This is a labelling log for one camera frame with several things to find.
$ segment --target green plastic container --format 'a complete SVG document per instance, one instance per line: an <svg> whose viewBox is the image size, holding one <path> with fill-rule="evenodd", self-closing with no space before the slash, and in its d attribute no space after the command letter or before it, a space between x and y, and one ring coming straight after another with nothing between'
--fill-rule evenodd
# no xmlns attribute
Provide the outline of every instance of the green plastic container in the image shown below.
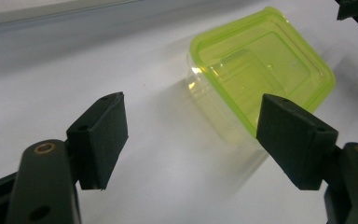
<svg viewBox="0 0 358 224"><path fill-rule="evenodd" d="M336 83L321 57L273 7L197 35L190 61L252 136L264 93L313 112Z"/></svg>

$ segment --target plastic container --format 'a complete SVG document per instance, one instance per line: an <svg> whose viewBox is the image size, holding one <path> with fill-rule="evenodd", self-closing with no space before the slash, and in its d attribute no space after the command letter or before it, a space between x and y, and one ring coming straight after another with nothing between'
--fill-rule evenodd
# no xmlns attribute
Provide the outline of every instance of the plastic container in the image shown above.
<svg viewBox="0 0 358 224"><path fill-rule="evenodd" d="M255 137L264 93L313 112L336 83L330 68L273 7L197 35L188 60L191 94L220 135L235 144L248 141L245 135Z"/></svg>

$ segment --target white surface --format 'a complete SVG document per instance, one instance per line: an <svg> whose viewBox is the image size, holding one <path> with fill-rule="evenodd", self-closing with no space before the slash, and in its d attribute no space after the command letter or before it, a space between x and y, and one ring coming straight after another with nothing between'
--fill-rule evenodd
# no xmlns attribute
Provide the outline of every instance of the white surface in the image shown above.
<svg viewBox="0 0 358 224"><path fill-rule="evenodd" d="M0 27L0 177L124 91L130 138L106 191L79 191L83 223L325 223L324 188L301 192L268 158L245 182L184 86L192 37L280 9L336 73L316 115L358 142L358 25L325 0L147 0Z"/></svg>

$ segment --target container lid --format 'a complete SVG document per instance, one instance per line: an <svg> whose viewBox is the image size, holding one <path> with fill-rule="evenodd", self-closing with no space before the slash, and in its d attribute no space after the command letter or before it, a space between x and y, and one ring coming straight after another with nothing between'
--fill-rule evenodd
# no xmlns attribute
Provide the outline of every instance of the container lid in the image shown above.
<svg viewBox="0 0 358 224"><path fill-rule="evenodd" d="M207 77L255 136L264 93L313 112L336 81L330 68L276 8L197 35L193 70Z"/></svg>

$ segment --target white table surface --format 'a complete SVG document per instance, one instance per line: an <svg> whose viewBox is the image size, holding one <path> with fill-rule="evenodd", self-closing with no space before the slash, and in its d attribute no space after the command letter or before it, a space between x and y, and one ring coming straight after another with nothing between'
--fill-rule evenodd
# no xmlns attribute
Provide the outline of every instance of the white table surface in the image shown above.
<svg viewBox="0 0 358 224"><path fill-rule="evenodd" d="M129 140L107 190L79 191L83 223L325 223L324 190L299 191L272 158L250 178L190 98L197 33L277 7L336 74L316 116L358 142L358 24L330 0L145 0L0 27L0 177L124 91Z"/></svg>

